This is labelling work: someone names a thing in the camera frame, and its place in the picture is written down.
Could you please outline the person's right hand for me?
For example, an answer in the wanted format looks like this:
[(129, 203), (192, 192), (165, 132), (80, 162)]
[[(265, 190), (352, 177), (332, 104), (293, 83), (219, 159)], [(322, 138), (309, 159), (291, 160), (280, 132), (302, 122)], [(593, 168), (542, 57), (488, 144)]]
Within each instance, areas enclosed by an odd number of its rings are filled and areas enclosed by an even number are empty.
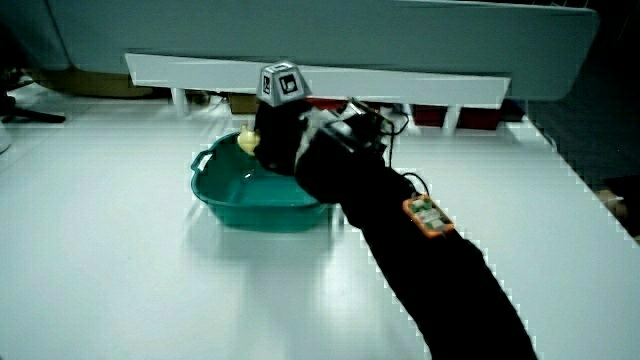
[(264, 67), (257, 86), (255, 155), (261, 165), (284, 176), (294, 173), (296, 153), (308, 120), (310, 89), (297, 65), (282, 61)]

